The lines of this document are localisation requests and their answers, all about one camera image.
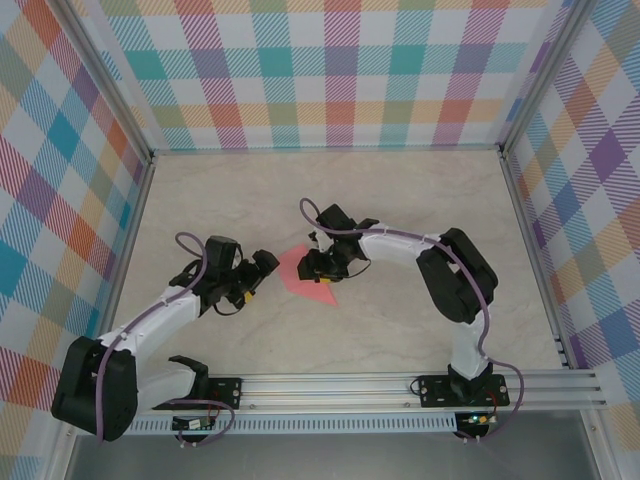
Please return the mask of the pink paper sheet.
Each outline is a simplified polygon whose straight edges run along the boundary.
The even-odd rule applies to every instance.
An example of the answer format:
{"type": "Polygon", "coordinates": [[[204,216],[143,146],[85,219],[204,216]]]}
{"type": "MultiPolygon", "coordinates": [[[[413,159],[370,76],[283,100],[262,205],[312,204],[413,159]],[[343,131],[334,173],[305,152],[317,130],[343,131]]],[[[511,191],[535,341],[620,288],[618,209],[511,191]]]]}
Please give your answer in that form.
{"type": "Polygon", "coordinates": [[[280,265],[277,269],[280,279],[285,288],[293,294],[319,303],[337,306],[338,303],[328,284],[299,279],[297,266],[308,251],[309,249],[304,244],[300,244],[281,254],[278,257],[280,265]]]}

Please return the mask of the small dark circuit board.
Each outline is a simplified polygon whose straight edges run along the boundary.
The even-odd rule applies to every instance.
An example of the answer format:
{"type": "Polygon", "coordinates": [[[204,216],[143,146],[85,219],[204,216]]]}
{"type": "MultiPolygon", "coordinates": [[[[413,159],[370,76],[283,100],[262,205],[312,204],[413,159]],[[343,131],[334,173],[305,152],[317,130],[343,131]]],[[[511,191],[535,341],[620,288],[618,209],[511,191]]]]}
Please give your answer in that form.
{"type": "Polygon", "coordinates": [[[213,417],[174,416],[171,429],[176,432],[210,431],[215,423],[216,420],[213,417]]]}

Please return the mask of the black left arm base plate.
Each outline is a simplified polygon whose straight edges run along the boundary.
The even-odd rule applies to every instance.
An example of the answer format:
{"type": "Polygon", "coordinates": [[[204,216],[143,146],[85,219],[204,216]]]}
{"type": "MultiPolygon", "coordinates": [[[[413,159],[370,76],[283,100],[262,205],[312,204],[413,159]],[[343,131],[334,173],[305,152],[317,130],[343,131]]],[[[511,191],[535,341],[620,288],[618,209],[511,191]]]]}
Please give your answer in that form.
{"type": "MultiPolygon", "coordinates": [[[[240,408],[242,396],[242,383],[240,377],[211,377],[197,380],[191,392],[186,396],[187,400],[211,400],[222,402],[234,410],[240,408]]],[[[210,404],[184,404],[165,402],[154,407],[154,410],[207,410],[210,404]]]]}

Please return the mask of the aluminium side rail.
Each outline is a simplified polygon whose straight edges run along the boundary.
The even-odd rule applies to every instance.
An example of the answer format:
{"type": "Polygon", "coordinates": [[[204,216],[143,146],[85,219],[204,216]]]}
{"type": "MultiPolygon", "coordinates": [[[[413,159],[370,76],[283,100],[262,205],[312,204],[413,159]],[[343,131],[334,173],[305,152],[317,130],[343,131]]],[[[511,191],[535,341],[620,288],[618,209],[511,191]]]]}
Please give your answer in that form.
{"type": "Polygon", "coordinates": [[[90,336],[92,338],[96,338],[104,333],[107,333],[113,327],[118,304],[120,302],[120,298],[124,288],[126,275],[134,251],[135,242],[151,190],[151,185],[156,170],[156,164],[156,152],[151,150],[144,164],[138,196],[136,198],[132,214],[130,215],[127,229],[125,231],[126,236],[124,237],[122,250],[120,252],[120,255],[117,257],[113,275],[113,282],[109,290],[109,296],[107,297],[106,305],[103,313],[99,318],[99,322],[91,331],[90,336]]]}
{"type": "Polygon", "coordinates": [[[506,187],[511,198],[517,222],[525,244],[532,272],[544,306],[545,314],[551,329],[552,336],[561,364],[565,369],[575,369],[574,355],[571,347],[566,345],[564,326],[561,322],[559,307],[553,296],[552,289],[545,276],[541,253],[539,252],[534,230],[528,221],[523,197],[519,191],[515,175],[505,154],[499,150],[498,161],[505,179],[506,187]]]}

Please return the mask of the thin aluminium rail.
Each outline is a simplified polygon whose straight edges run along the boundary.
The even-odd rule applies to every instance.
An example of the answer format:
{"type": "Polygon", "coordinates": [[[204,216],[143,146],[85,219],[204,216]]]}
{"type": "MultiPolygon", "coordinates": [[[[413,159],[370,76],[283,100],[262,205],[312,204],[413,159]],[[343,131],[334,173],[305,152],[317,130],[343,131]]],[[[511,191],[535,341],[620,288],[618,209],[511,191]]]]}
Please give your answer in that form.
{"type": "Polygon", "coordinates": [[[205,155],[245,155],[245,154],[298,154],[298,153],[337,153],[337,152],[414,152],[414,151],[434,151],[434,152],[476,152],[492,151],[499,152],[499,144],[462,144],[462,145],[418,145],[418,146],[338,146],[338,147],[282,147],[282,148],[233,148],[233,149],[156,149],[153,151],[155,157],[167,156],[205,156],[205,155]]]}

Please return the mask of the aluminium mounting rail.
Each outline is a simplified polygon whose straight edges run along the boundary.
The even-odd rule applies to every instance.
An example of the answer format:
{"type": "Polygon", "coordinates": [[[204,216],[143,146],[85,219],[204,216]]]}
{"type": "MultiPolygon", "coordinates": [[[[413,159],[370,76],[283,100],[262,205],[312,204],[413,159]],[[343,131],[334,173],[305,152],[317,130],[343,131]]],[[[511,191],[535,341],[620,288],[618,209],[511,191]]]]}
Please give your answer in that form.
{"type": "Polygon", "coordinates": [[[510,405],[505,407],[422,408],[417,378],[411,373],[274,374],[240,377],[238,412],[333,413],[410,410],[506,414],[520,410],[583,410],[606,407],[595,373],[588,370],[535,370],[503,375],[510,405]]]}

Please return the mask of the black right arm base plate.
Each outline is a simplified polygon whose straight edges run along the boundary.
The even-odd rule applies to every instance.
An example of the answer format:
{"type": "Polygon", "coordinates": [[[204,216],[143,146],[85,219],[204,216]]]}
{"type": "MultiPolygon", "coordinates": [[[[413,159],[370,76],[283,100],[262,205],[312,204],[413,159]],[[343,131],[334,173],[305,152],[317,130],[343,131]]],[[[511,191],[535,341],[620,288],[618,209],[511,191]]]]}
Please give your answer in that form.
{"type": "Polygon", "coordinates": [[[422,408],[510,405],[506,381],[500,374],[474,380],[450,375],[424,375],[417,380],[422,408]]]}

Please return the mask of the aluminium corner post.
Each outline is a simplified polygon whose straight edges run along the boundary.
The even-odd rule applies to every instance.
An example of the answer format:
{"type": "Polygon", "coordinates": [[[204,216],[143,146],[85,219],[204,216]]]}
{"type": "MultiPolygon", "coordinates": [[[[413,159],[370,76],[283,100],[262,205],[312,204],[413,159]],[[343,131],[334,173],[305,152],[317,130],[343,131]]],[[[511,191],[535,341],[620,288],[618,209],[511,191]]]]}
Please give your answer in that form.
{"type": "Polygon", "coordinates": [[[98,90],[103,94],[111,107],[115,118],[120,122],[127,138],[136,152],[147,162],[153,160],[152,149],[137,125],[129,106],[121,95],[115,80],[103,61],[99,50],[95,47],[90,35],[86,32],[80,16],[76,13],[70,0],[48,0],[56,18],[60,21],[70,41],[78,52],[80,59],[94,80],[98,90]]]}
{"type": "Polygon", "coordinates": [[[496,148],[506,161],[525,133],[542,98],[556,78],[598,0],[549,0],[534,28],[523,57],[509,110],[496,137],[496,148]]]}

